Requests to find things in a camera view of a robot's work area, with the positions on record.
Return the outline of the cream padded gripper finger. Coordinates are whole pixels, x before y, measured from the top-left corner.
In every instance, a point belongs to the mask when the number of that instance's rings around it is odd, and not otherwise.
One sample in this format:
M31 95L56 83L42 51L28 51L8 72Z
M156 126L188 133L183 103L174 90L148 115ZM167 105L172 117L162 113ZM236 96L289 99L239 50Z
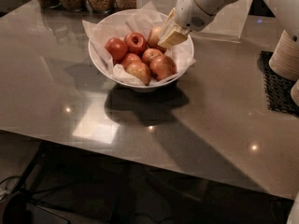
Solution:
M160 30L159 37L166 38L170 36L175 31L175 29L175 9L172 8Z
M188 34L176 25L174 27L162 28L159 33L158 45L170 49L175 45L183 43L187 38Z

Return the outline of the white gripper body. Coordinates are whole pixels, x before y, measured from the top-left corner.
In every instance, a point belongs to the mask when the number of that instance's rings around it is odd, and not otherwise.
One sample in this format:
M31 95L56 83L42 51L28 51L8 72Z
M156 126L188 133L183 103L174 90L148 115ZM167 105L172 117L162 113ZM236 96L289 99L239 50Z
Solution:
M215 16L207 14L197 0L177 0L175 23L187 31L202 31L213 22Z

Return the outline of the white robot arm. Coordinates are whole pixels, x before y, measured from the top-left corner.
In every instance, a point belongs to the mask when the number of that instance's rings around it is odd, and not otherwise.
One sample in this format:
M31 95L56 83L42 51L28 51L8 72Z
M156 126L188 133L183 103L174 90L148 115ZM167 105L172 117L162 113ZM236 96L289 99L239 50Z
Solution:
M177 0L159 33L158 44L170 49L190 32L200 32L217 14L239 0ZM299 0L263 0L295 45L299 40Z

